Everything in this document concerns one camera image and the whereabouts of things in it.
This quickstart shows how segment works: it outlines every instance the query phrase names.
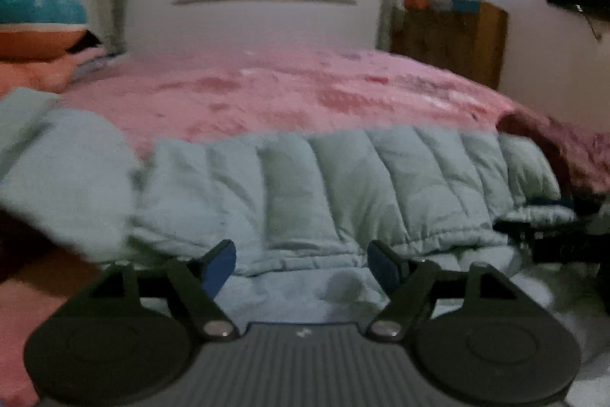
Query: dark red blanket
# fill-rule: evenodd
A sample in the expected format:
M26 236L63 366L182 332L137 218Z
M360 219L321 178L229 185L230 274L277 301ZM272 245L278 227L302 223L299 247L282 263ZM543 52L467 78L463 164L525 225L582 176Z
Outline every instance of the dark red blanket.
M503 116L496 129L532 139L547 156L562 192L610 192L610 133L522 111Z

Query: gray ridged surface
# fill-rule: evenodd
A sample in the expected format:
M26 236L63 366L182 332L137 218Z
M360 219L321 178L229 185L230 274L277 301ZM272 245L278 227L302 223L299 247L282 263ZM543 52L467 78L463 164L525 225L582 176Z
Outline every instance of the gray ridged surface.
M45 401L40 407L60 404ZM132 407L464 407L430 386L397 345L355 325L254 324L204 347L187 373Z

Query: pink bedspread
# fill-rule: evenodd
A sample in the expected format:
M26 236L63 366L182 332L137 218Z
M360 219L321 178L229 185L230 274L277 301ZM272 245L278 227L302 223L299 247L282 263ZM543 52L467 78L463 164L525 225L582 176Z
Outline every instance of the pink bedspread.
M123 130L140 156L157 137L207 141L248 132L435 123L494 130L517 106L449 72L377 51L190 53L124 60L63 94L63 105L96 112ZM0 285L0 399L25 407L35 393L21 362L27 336L88 281L65 256Z

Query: metal screw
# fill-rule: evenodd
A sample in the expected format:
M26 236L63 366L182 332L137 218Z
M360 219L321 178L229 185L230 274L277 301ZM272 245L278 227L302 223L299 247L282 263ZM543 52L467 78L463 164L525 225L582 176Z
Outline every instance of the metal screw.
M394 321L376 321L371 325L371 332L383 338L395 338L402 331L402 327Z
M233 325L228 321L208 321L203 326L205 334L215 338L226 338L233 333L233 330Z

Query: wooden cabinet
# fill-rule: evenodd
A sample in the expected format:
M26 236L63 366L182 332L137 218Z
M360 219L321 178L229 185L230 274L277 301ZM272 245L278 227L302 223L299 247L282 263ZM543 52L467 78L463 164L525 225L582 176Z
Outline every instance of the wooden cabinet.
M407 11L392 52L497 89L507 23L508 14L486 2L476 14Z

